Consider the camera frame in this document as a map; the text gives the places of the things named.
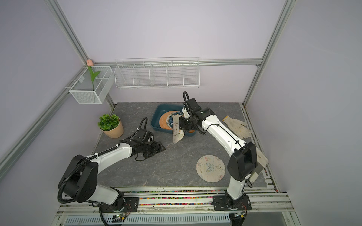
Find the alpaca cream coaster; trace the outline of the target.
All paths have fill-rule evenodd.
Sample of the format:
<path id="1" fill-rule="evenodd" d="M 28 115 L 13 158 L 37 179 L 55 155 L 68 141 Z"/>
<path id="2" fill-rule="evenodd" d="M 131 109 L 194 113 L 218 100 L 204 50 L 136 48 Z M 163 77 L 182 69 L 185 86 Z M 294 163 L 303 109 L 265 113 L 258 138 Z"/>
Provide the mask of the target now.
<path id="1" fill-rule="evenodd" d="M 179 121 L 181 115 L 173 115 L 173 143 L 180 142 L 184 137 L 184 131 L 180 129 Z"/>

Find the orange round coaster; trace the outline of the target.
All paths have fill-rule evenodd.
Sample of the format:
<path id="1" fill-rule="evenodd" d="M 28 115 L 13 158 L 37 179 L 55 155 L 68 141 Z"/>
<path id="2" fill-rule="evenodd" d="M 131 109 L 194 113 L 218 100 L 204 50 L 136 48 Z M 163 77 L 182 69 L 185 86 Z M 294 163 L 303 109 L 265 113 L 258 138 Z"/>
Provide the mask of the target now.
<path id="1" fill-rule="evenodd" d="M 172 130 L 169 126 L 168 126 L 168 117 L 171 113 L 175 113 L 178 111 L 169 111 L 164 113 L 160 119 L 159 119 L 159 126 L 161 129 L 165 129 L 165 130 Z"/>

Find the teal plastic storage box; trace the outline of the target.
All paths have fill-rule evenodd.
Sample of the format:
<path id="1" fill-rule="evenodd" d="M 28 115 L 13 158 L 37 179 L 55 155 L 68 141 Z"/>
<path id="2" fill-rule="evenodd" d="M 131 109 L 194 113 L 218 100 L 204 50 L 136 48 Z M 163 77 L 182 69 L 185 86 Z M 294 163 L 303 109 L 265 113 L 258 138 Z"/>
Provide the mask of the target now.
<path id="1" fill-rule="evenodd" d="M 151 127 L 158 132 L 173 133 L 173 115 L 182 114 L 182 106 L 175 104 L 160 104 L 152 117 Z"/>

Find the butterfly cream coaster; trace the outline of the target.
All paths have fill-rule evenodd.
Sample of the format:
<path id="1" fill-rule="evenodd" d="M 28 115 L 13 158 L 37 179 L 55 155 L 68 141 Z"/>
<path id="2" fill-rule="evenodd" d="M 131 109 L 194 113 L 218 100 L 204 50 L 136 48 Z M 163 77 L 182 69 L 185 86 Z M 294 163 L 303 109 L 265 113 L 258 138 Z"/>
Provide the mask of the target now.
<path id="1" fill-rule="evenodd" d="M 220 158 L 214 155 L 205 155 L 197 161 L 196 171 L 202 180 L 216 183 L 224 178 L 226 167 Z"/>

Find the blue orange toast coaster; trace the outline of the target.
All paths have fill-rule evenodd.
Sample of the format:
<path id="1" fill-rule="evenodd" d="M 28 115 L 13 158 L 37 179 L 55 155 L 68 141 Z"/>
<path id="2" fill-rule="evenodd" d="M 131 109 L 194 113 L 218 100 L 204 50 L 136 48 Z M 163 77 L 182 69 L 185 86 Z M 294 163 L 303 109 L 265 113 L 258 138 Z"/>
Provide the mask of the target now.
<path id="1" fill-rule="evenodd" d="M 181 112 L 171 113 L 171 114 L 169 115 L 169 117 L 168 117 L 168 126 L 169 126 L 171 129 L 173 128 L 173 118 L 174 118 L 175 116 L 177 116 L 177 115 L 183 116 L 183 113 L 181 113 Z"/>

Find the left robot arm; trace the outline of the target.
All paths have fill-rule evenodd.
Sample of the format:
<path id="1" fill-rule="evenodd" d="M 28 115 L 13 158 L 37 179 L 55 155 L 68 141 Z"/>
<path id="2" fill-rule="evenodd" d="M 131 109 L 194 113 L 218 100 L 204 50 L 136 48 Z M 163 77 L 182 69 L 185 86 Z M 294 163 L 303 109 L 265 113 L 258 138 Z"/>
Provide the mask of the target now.
<path id="1" fill-rule="evenodd" d="M 147 122 L 148 119 L 143 118 L 132 135 L 112 148 L 89 156 L 75 156 L 58 184 L 58 202 L 105 204 L 121 211 L 126 206 L 124 194 L 98 184 L 98 175 L 123 159 L 134 157 L 137 162 L 143 162 L 165 151 L 162 143 L 156 142 L 154 134 L 146 129 Z"/>

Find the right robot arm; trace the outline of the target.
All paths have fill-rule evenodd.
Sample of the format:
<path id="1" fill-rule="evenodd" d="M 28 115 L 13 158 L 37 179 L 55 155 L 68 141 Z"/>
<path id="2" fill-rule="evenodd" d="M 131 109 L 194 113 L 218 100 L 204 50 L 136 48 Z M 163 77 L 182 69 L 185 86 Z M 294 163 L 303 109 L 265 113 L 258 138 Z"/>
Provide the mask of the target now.
<path id="1" fill-rule="evenodd" d="M 227 171 L 231 179 L 225 196 L 229 202 L 227 206 L 235 208 L 244 198 L 244 188 L 258 166 L 256 146 L 253 142 L 246 143 L 238 138 L 223 125 L 211 109 L 201 108 L 186 91 L 183 92 L 183 100 L 184 116 L 179 119 L 179 129 L 185 132 L 195 130 L 203 135 L 211 134 L 230 157 Z"/>

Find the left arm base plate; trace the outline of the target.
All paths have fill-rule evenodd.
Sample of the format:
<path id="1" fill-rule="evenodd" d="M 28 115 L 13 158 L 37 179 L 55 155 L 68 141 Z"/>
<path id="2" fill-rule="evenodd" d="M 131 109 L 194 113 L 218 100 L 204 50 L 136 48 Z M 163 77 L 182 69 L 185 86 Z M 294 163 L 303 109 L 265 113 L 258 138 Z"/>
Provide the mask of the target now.
<path id="1" fill-rule="evenodd" d="M 102 203 L 100 205 L 100 209 L 102 213 L 137 212 L 139 201 L 140 201 L 139 197 L 125 196 L 124 198 L 120 199 L 119 201 L 116 201 L 116 203 L 112 205 Z"/>

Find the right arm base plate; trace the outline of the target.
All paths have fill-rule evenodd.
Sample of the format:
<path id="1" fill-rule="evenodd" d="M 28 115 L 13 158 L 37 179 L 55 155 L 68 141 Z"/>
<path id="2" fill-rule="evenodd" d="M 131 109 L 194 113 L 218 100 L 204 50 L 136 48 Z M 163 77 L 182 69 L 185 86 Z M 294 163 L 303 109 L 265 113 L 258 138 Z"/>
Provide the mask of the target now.
<path id="1" fill-rule="evenodd" d="M 215 211 L 250 211 L 250 198 L 244 194 L 239 199 L 232 199 L 227 195 L 215 195 L 211 204 Z"/>

